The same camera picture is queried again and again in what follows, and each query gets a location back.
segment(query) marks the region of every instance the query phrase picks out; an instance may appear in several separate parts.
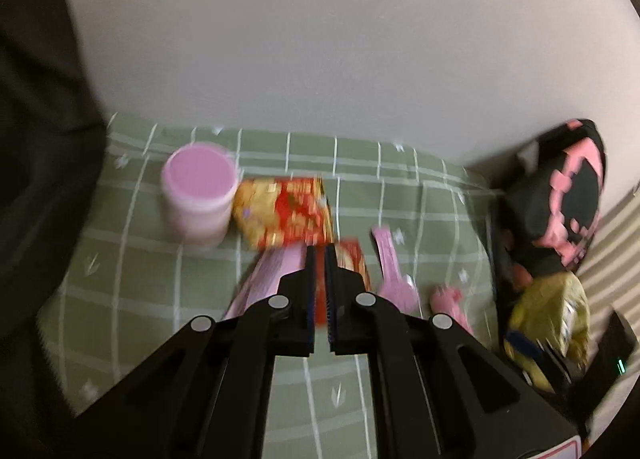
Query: black device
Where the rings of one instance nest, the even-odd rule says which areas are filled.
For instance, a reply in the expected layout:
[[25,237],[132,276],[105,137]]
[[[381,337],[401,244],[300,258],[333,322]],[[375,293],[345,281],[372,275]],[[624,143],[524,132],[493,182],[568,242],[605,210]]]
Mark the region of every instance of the black device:
[[[185,325],[75,420],[61,457],[259,458],[275,357],[313,352],[316,251],[241,317]],[[381,459],[524,459],[578,435],[452,318],[402,314],[334,246],[324,271],[331,350],[369,359]]]

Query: red snack package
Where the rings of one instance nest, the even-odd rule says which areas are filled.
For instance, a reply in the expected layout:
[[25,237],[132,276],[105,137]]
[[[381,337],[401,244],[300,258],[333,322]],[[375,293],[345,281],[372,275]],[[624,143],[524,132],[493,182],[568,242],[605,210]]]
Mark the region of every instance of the red snack package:
[[[335,256],[338,267],[355,271],[362,275],[364,288],[371,291],[369,271],[364,261],[364,255],[357,239],[342,239],[335,243]],[[326,282],[324,281],[324,248],[316,251],[316,327],[326,325]]]
[[233,214],[253,248],[333,242],[331,213],[320,178],[242,181]]

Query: pink container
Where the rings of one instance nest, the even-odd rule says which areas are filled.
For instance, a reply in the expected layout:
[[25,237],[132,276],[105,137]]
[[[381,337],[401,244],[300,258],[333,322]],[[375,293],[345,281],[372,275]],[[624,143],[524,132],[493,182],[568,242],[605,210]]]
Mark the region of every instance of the pink container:
[[174,152],[162,168],[169,220],[186,242],[217,246],[225,238],[238,172],[216,144],[194,143]]

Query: green plaid blanket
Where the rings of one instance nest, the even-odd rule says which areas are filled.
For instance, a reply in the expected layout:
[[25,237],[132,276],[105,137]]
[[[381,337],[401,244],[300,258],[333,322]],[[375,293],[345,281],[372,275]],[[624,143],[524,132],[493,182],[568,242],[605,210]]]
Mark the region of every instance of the green plaid blanket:
[[[374,286],[382,275],[369,230],[388,224],[402,273],[420,290],[422,315],[429,315],[434,285],[458,286],[476,337],[492,345],[484,248],[494,194],[478,176],[399,143],[164,127],[114,114],[92,212],[59,292],[40,312],[52,363],[76,411],[195,315],[219,320],[255,260],[234,227],[219,247],[203,250],[177,243],[164,222],[162,165],[193,141],[226,147],[245,177],[321,175],[335,232],[359,238]],[[263,457],[376,457],[366,357],[333,356],[319,329],[308,360],[276,359]]]

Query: black cloth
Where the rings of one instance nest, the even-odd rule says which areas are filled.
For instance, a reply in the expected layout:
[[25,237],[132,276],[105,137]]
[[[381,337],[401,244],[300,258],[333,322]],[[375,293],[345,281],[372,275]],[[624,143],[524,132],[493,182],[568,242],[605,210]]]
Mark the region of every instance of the black cloth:
[[3,0],[0,457],[40,457],[72,417],[35,317],[63,280],[105,147],[65,0]]

